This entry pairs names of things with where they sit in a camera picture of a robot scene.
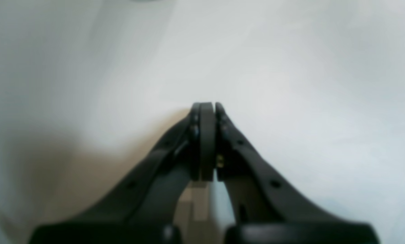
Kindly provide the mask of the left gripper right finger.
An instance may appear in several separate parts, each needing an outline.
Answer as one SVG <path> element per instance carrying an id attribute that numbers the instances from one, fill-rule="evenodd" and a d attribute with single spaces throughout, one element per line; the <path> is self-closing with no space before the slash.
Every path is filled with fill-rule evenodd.
<path id="1" fill-rule="evenodd" d="M 226 244 L 378 244 L 370 224 L 323 210 L 268 164 L 215 104 L 216 171 L 225 184 L 235 225 Z"/>

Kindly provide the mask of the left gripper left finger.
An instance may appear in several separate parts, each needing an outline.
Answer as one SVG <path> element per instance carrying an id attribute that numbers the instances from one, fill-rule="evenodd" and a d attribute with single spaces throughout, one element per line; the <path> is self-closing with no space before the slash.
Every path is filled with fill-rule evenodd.
<path id="1" fill-rule="evenodd" d="M 31 244 L 182 244 L 176 205 L 191 181 L 212 181 L 215 113 L 194 103 L 106 196 L 73 218 L 38 227 Z"/>

